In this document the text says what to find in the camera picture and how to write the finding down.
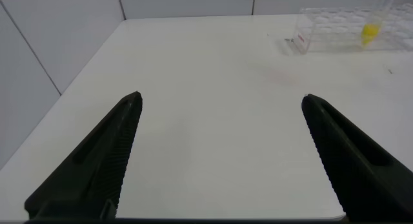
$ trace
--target small label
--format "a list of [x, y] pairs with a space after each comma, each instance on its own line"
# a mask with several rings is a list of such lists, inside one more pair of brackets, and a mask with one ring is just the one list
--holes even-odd
[[299, 38], [303, 43], [305, 43], [305, 41], [304, 41], [303, 37], [301, 37], [301, 35], [298, 34], [298, 38]]

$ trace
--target red label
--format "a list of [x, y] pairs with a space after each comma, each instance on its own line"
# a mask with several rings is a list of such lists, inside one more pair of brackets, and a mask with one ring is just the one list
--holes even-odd
[[299, 38], [300, 40], [302, 40], [303, 43], [305, 42], [304, 39], [303, 39], [303, 37], [301, 37], [301, 35], [298, 35], [298, 38]]

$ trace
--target test tube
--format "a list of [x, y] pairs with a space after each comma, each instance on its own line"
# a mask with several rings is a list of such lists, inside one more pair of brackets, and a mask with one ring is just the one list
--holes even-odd
[[363, 46], [366, 47], [380, 33], [382, 22], [386, 19], [394, 0], [375, 0], [367, 23], [361, 33]]

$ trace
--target yellow object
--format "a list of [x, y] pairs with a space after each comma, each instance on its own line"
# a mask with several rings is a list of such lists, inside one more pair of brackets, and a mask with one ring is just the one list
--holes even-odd
[[366, 47], [371, 43], [379, 34], [381, 25], [374, 23], [367, 23], [363, 31], [361, 32], [361, 38], [363, 40], [363, 47]]

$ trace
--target tabletop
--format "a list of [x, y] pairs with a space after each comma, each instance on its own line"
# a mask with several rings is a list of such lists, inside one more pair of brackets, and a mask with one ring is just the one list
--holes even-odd
[[0, 170], [1, 219], [27, 219], [26, 198], [135, 90], [143, 111], [117, 217], [343, 217], [301, 100], [326, 99], [412, 169], [413, 54], [291, 55], [295, 20], [122, 22]]

